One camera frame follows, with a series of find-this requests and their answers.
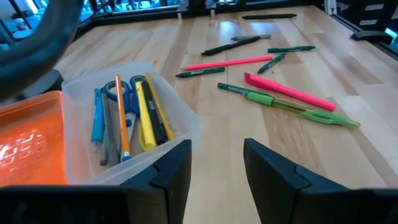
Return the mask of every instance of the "pen clip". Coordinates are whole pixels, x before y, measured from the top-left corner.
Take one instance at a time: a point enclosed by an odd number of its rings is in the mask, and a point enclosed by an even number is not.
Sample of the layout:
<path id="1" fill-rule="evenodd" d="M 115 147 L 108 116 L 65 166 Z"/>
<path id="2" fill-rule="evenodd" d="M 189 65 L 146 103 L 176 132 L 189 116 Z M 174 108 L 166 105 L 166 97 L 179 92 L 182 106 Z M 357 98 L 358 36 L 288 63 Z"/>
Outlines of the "pen clip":
<path id="1" fill-rule="evenodd" d="M 94 89 L 94 105 L 95 106 L 97 106 L 98 100 L 102 100 L 101 99 L 101 89 L 95 88 Z"/>

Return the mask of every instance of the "highlighter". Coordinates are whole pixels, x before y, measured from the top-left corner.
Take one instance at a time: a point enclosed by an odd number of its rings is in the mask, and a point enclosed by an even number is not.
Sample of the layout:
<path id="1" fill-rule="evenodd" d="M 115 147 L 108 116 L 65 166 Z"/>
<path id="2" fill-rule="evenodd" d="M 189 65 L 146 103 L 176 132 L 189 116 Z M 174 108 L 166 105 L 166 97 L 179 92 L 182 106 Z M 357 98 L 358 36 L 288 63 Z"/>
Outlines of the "highlighter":
<path id="1" fill-rule="evenodd" d="M 148 108 L 145 101 L 144 90 L 142 89 L 142 82 L 136 82 L 138 106 L 140 112 L 140 120 L 142 132 L 144 136 L 145 151 L 153 150 L 156 147 L 154 130 L 148 113 Z"/>
<path id="2" fill-rule="evenodd" d="M 263 90 L 276 91 L 285 94 L 287 96 L 290 96 L 292 98 L 304 101 L 306 103 L 310 103 L 314 106 L 318 106 L 328 111 L 334 111 L 336 108 L 336 105 L 330 101 L 319 99 L 315 96 L 308 95 L 304 92 L 295 90 L 293 88 L 289 88 L 272 80 L 262 78 L 258 75 L 253 75 L 245 72 L 244 79 L 248 84 L 255 86 L 257 88 L 261 88 Z"/>

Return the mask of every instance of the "black marker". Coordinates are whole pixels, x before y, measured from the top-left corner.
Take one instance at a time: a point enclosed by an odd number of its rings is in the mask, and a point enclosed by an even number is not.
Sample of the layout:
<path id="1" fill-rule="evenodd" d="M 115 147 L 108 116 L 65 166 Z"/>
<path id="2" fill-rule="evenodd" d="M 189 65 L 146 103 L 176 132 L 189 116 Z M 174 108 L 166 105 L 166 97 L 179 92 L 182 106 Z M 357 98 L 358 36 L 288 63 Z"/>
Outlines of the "black marker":
<path id="1" fill-rule="evenodd" d="M 261 39 L 261 37 L 251 37 L 251 38 L 247 38 L 244 40 L 240 40 L 238 42 L 235 42 L 233 44 L 226 44 L 220 47 L 216 47 L 215 49 L 210 49 L 210 50 L 206 50 L 202 53 L 202 56 L 212 56 L 218 53 L 223 52 L 224 50 L 229 50 L 229 49 L 233 49 L 235 47 L 239 47 L 245 44 L 250 44 L 253 42 L 256 42 L 257 40 Z"/>
<path id="2" fill-rule="evenodd" d="M 159 121 L 159 117 L 157 116 L 156 106 L 154 103 L 154 97 L 150 92 L 150 88 L 148 82 L 142 82 L 142 91 L 144 92 L 148 113 L 150 117 L 150 122 L 152 123 L 152 128 L 154 130 L 154 136 L 156 140 L 156 144 L 159 146 L 166 142 L 166 137 L 162 129 L 162 125 Z"/>

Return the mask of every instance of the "yellow pencil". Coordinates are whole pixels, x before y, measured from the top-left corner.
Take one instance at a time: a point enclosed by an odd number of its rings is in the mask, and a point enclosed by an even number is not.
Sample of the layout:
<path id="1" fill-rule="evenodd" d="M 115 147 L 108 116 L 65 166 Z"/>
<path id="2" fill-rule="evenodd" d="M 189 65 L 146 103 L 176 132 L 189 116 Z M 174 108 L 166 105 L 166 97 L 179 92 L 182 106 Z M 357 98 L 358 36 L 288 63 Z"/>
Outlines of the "yellow pencil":
<path id="1" fill-rule="evenodd" d="M 173 140 L 173 139 L 175 139 L 174 131 L 171 129 L 169 121 L 167 119 L 167 116 L 164 113 L 162 105 L 160 104 L 159 98 L 157 97 L 157 94 L 156 94 L 155 86 L 152 83 L 152 77 L 150 76 L 149 73 L 145 73 L 145 79 L 147 80 L 148 85 L 149 85 L 149 89 L 152 92 L 152 96 L 154 98 L 154 102 L 155 102 L 155 105 L 156 105 L 156 108 L 157 108 L 157 112 L 159 113 L 160 119 L 162 120 L 163 128 L 164 128 L 164 131 L 165 131 L 165 133 L 167 135 L 167 138 L 169 140 Z"/>

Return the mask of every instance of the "clear plastic container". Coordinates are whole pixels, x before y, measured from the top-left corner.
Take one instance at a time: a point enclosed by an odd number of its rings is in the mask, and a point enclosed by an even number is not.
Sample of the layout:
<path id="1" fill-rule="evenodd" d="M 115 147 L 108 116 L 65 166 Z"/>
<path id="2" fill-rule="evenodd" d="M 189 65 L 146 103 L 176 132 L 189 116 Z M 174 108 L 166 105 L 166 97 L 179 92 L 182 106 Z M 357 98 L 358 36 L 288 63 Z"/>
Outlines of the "clear plastic container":
<path id="1" fill-rule="evenodd" d="M 90 143 L 95 111 L 94 89 L 115 80 L 116 72 L 119 72 L 122 80 L 127 83 L 135 75 L 144 75 L 146 72 L 151 74 L 176 138 L 116 166 L 103 167 L 100 166 L 99 150 Z M 133 61 L 64 81 L 62 100 L 65 121 L 65 172 L 69 184 L 119 185 L 144 170 L 184 139 L 193 141 L 193 150 L 200 148 L 203 126 L 198 116 L 180 99 L 174 88 L 145 62 Z M 115 138 L 118 143 L 119 133 L 115 132 Z"/>

